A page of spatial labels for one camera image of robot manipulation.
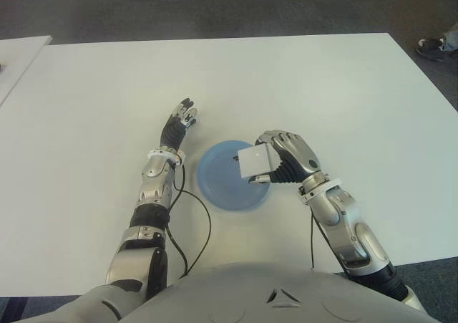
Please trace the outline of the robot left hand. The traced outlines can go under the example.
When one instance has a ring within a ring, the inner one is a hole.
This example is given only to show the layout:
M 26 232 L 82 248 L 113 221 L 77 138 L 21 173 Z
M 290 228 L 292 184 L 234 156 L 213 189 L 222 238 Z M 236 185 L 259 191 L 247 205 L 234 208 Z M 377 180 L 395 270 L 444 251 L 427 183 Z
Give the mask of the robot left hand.
M 187 130 L 197 122 L 198 109 L 185 98 L 170 114 L 160 136 L 160 147 L 178 151 Z

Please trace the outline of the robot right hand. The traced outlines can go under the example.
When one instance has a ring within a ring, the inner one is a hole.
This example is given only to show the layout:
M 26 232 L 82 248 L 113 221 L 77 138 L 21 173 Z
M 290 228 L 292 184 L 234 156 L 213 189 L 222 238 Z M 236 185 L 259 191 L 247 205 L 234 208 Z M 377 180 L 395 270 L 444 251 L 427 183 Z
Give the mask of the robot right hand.
M 275 150 L 280 164 L 271 172 L 250 177 L 249 183 L 302 183 L 321 170 L 316 154 L 300 135 L 283 130 L 269 130 L 258 137 L 255 145 L 262 143 Z

